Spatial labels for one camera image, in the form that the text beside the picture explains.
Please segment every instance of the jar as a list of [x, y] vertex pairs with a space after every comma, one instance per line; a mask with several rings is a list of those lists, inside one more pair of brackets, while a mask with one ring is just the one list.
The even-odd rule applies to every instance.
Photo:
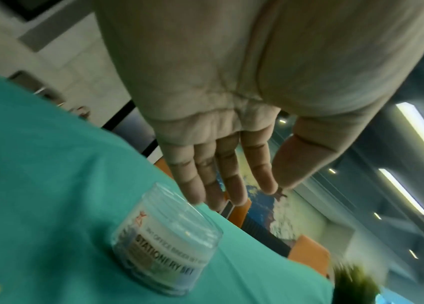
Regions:
[[206, 214], [155, 184], [112, 236], [119, 263], [133, 278], [167, 295], [185, 295], [223, 235]]

